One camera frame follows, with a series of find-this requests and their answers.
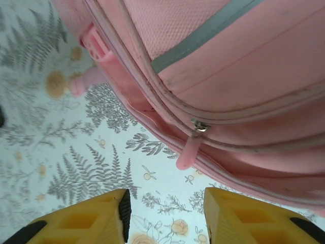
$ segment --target metal zipper slider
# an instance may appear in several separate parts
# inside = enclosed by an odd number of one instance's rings
[[[193,166],[197,159],[200,145],[203,141],[203,133],[210,127],[196,119],[191,120],[194,124],[192,135],[187,140],[185,147],[176,161],[176,167],[180,170],[188,169]]]

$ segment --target pink zipper pull tab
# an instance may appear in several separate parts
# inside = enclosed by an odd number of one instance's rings
[[[203,141],[203,133],[209,129],[208,126],[202,124],[200,121],[192,119],[195,129],[191,137],[187,140],[185,147],[176,161],[176,167],[180,170],[185,170],[193,166],[197,159],[197,154],[200,145]]]

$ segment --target pink mesh fabric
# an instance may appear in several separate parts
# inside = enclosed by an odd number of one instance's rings
[[[179,44],[230,0],[124,0],[151,59]]]
[[[59,12],[59,15],[69,29],[76,37],[80,35],[91,25],[91,16],[82,0],[52,0],[53,5]]]

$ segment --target pink backpack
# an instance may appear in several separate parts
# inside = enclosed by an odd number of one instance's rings
[[[241,192],[325,207],[324,0],[53,0],[126,109]]]

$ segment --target yellow plastic piece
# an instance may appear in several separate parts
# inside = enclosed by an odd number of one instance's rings
[[[319,244],[290,218],[302,215],[218,188],[206,188],[210,244]]]
[[[111,191],[34,220],[47,225],[28,244],[124,244],[118,206],[125,193]]]

